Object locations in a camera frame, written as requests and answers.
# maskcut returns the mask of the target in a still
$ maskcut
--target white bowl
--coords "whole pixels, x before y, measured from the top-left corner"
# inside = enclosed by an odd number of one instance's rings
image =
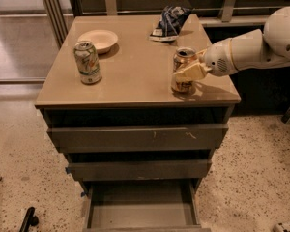
[[[90,41],[95,46],[98,54],[104,54],[118,41],[114,32],[108,30],[89,31],[78,38],[78,41]]]

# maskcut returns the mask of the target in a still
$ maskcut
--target table top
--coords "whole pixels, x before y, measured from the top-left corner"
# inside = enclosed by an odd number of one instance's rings
[[[195,14],[185,22],[179,38],[172,43],[148,39],[159,15],[77,17],[40,91],[36,107],[148,107],[228,105],[238,103],[229,76],[208,74],[191,94],[171,89],[173,55],[179,46],[202,50],[211,42]],[[110,30],[118,42],[99,56],[100,82],[81,83],[73,47],[80,35],[91,30]]]

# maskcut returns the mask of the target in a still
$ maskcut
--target blue snack bag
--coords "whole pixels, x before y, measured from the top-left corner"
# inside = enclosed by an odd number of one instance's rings
[[[183,7],[166,6],[161,13],[157,28],[149,39],[156,42],[175,41],[191,12],[191,9]]]

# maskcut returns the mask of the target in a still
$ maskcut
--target soda can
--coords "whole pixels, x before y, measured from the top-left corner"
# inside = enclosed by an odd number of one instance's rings
[[[78,42],[74,47],[74,57],[84,84],[94,84],[102,78],[97,50],[89,41]]]
[[[197,59],[196,51],[190,47],[179,47],[173,57],[173,72]]]

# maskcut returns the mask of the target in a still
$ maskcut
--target closed drawer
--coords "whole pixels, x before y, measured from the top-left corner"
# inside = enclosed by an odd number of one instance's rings
[[[211,161],[201,157],[198,151],[91,154],[74,158],[68,169],[80,182],[203,178]]]
[[[49,128],[61,153],[191,150],[219,148],[226,124]]]
[[[94,183],[83,232],[210,232],[197,217],[188,180]]]

